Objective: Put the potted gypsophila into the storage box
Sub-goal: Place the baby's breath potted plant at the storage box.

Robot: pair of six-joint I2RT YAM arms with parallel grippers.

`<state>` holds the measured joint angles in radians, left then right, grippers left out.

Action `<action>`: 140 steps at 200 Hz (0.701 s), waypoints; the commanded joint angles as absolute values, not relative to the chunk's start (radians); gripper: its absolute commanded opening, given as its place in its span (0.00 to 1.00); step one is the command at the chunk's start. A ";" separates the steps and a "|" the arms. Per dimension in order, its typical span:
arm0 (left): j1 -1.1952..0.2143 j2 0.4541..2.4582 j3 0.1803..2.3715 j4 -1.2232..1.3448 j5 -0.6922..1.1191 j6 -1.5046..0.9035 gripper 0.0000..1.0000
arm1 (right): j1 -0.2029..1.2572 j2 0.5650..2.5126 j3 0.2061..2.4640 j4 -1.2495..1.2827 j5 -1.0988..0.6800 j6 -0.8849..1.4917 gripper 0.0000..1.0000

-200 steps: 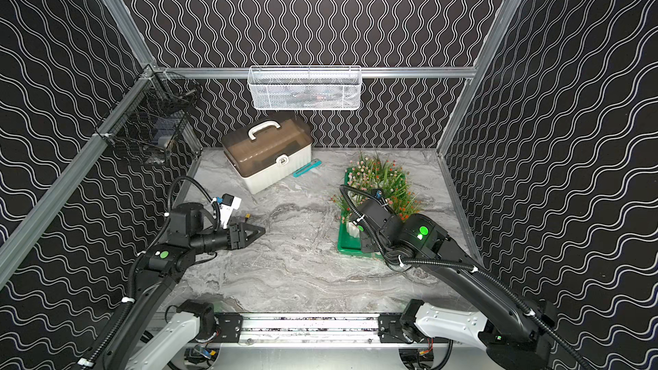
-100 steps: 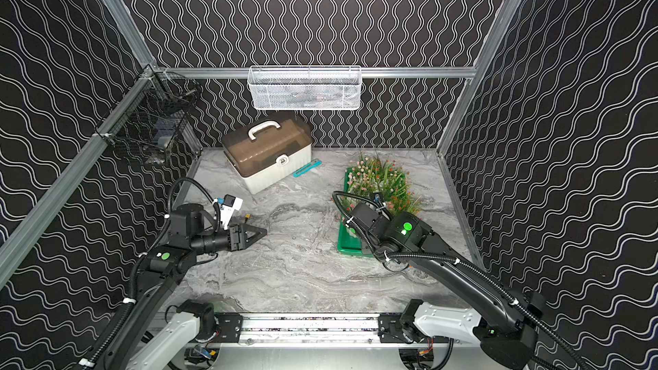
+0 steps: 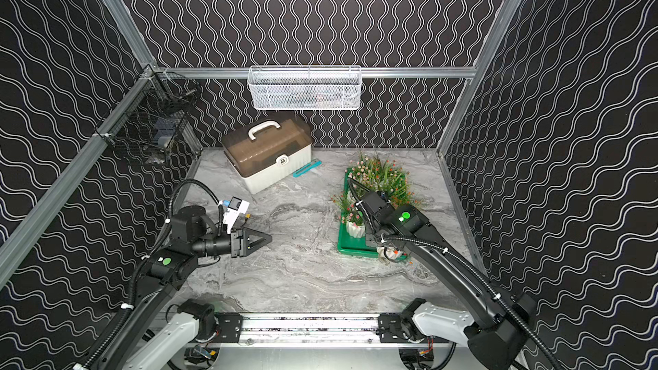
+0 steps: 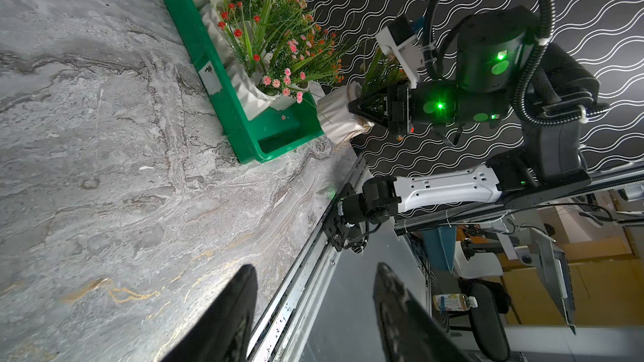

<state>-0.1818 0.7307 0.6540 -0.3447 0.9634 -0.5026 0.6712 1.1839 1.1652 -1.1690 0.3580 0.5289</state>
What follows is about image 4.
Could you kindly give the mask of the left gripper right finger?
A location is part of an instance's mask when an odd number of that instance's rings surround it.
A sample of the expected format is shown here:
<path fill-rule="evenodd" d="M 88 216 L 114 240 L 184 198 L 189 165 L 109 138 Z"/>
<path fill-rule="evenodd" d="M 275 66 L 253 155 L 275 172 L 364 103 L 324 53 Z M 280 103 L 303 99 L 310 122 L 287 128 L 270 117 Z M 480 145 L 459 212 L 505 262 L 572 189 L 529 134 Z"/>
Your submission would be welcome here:
<path fill-rule="evenodd" d="M 384 262 L 377 265 L 373 301 L 385 360 L 468 360 Z"/>

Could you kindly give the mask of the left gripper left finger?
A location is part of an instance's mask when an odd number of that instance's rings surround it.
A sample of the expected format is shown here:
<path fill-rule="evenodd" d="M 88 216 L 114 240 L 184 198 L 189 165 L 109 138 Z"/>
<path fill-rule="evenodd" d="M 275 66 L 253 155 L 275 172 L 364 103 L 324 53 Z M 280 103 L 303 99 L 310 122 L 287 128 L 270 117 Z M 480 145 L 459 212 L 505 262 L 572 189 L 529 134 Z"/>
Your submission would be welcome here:
<path fill-rule="evenodd" d="M 253 265 L 240 267 L 164 361 L 245 361 L 258 296 Z"/>

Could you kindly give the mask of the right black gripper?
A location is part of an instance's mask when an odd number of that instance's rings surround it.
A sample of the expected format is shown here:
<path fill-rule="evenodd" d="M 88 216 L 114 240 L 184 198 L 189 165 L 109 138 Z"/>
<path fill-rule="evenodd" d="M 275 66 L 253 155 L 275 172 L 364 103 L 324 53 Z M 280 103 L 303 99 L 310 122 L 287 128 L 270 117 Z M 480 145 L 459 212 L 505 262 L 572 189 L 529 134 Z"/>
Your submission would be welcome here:
<path fill-rule="evenodd" d="M 374 92 L 353 100 L 350 113 L 387 128 L 395 135 L 406 135 L 416 126 L 454 122 L 459 90 L 447 80 L 419 83 L 416 88 L 396 85 L 386 92 Z"/>

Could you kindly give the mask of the red flower potted plant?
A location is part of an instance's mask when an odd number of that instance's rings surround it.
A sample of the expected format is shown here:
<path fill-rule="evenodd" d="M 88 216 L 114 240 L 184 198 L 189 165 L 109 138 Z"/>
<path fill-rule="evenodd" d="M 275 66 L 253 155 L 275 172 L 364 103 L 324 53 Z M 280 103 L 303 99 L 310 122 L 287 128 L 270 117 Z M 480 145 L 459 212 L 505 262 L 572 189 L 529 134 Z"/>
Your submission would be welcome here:
<path fill-rule="evenodd" d="M 363 84 L 354 81 L 337 87 L 317 102 L 317 117 L 324 135 L 333 144 L 342 145 L 369 132 L 384 120 L 387 88 L 407 81 L 396 57 L 378 50 Z"/>

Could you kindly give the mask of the pink red flower plant pot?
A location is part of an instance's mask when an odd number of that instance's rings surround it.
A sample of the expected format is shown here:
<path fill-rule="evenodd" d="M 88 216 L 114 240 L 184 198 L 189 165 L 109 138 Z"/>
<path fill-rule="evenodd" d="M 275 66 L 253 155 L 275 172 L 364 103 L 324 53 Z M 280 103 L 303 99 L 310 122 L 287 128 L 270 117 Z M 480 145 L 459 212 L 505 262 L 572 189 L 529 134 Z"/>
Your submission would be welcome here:
<path fill-rule="evenodd" d="M 335 31 L 324 28 L 316 19 L 315 23 L 320 27 L 316 34 L 317 41 L 314 42 L 312 38 L 301 40 L 298 60 L 289 60 L 285 51 L 267 55 L 266 59 L 270 61 L 267 70 L 248 70 L 237 61 L 226 40 L 234 56 L 231 82 L 248 119 L 253 120 L 283 98 L 303 102 L 311 82 L 335 85 L 343 81 L 342 58 L 351 45 L 342 41 Z"/>

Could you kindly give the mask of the green plastic storage tray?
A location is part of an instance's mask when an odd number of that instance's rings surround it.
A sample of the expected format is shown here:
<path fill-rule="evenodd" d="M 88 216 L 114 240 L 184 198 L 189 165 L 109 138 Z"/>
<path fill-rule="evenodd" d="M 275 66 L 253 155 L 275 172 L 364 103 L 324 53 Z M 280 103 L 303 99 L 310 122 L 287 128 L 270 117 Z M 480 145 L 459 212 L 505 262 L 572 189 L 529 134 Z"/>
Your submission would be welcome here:
<path fill-rule="evenodd" d="M 265 163 L 323 135 L 313 97 L 247 118 L 193 0 L 164 0 L 232 149 L 241 164 Z"/>

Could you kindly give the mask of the orange flower potted plant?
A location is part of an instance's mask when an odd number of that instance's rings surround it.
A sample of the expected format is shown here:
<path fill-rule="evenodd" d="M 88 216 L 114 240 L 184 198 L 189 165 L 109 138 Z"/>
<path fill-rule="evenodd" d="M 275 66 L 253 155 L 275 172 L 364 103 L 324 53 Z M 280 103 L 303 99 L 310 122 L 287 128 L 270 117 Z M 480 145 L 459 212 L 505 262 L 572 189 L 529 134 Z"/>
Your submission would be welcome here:
<path fill-rule="evenodd" d="M 267 70 L 267 55 L 285 51 L 298 60 L 301 40 L 312 38 L 320 27 L 307 0 L 236 0 L 219 7 L 216 28 L 224 33 L 232 53 L 248 70 Z"/>

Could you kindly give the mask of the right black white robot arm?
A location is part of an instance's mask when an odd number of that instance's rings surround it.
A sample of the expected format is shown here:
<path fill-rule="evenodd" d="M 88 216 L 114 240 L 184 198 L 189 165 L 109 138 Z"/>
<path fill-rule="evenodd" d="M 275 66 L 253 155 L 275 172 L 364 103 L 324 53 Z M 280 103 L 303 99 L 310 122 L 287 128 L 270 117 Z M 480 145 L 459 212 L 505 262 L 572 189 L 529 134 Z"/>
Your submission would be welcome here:
<path fill-rule="evenodd" d="M 374 57 L 375 34 L 405 13 L 421 18 L 429 0 L 310 0 L 324 28 L 358 47 L 343 59 L 346 82 L 361 82 Z M 523 6 L 538 0 L 441 0 L 434 33 L 443 40 L 463 18 Z M 600 82 L 607 113 L 582 128 L 581 150 L 591 171 L 643 159 L 643 0 L 555 0 L 553 41 Z M 520 146 L 521 127 L 513 115 L 499 127 L 452 127 L 443 144 L 428 128 L 397 138 L 381 127 L 355 137 L 352 146 L 376 175 L 419 176 L 464 169 Z"/>

